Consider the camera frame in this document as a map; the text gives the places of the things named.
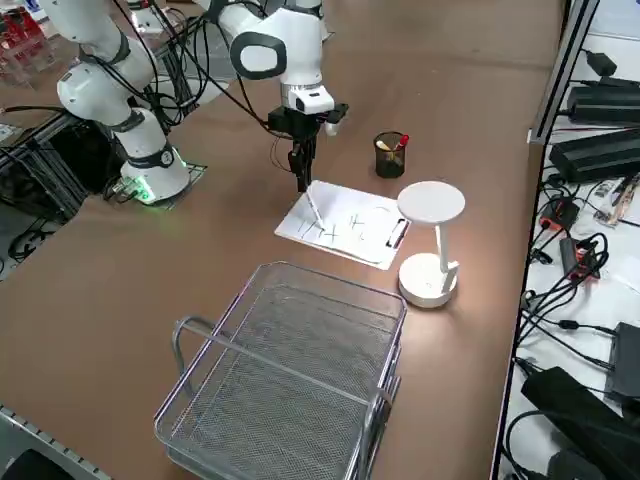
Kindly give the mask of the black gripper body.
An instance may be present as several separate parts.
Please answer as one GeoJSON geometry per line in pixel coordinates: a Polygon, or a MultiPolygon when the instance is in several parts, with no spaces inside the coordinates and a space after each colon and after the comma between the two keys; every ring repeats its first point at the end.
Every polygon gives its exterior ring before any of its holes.
{"type": "Polygon", "coordinates": [[[318,133],[320,125],[314,115],[280,106],[268,114],[268,128],[293,139],[307,139],[318,133]]]}

